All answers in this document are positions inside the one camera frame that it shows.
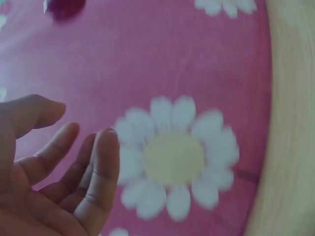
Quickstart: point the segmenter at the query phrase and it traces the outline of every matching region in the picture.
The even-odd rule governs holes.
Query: fingernail
[[[116,133],[116,131],[115,131],[114,129],[109,129],[109,130],[107,131],[107,133],[112,133],[112,134],[117,135],[117,133]]]

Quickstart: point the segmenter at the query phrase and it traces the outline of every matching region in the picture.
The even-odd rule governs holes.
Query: pink tablecloth
[[[121,174],[103,236],[240,236],[264,157],[271,88],[264,0],[88,0],[56,23],[42,0],[0,6],[0,87],[67,103],[18,141],[34,154],[67,121],[116,128]]]

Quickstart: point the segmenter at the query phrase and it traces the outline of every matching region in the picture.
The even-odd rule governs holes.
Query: finger
[[[64,112],[64,103],[54,102],[40,95],[26,96],[0,105],[0,113],[9,120],[16,139],[34,128],[54,124]]]
[[[10,187],[10,172],[15,156],[15,135],[8,120],[0,117],[0,194]]]
[[[49,176],[58,163],[66,156],[78,136],[79,129],[77,123],[66,124],[34,156],[24,157],[15,161],[15,164],[23,168],[31,186]]]
[[[78,207],[80,202],[84,199],[86,192],[90,186],[93,168],[94,168],[94,159],[95,155],[91,154],[90,162],[88,167],[86,168],[84,175],[79,183],[78,188],[76,191],[69,196],[67,196],[64,200],[62,200],[59,206],[70,212],[73,213],[75,209]]]
[[[92,151],[94,168],[88,191],[74,211],[87,234],[98,235],[112,208],[119,174],[119,143],[113,130],[98,133]]]
[[[41,194],[58,204],[77,189],[89,165],[95,137],[96,134],[90,134],[85,138],[77,155],[77,159],[69,167],[65,175],[59,182],[52,183],[41,189]]]

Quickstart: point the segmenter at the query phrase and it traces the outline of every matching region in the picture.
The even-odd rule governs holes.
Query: dark red object
[[[86,0],[47,0],[47,10],[57,21],[68,20],[78,15]]]

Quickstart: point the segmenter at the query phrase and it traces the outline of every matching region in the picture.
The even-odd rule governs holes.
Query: yellow flower center
[[[144,149],[146,174],[168,187],[192,182],[204,166],[203,147],[188,133],[163,134]]]

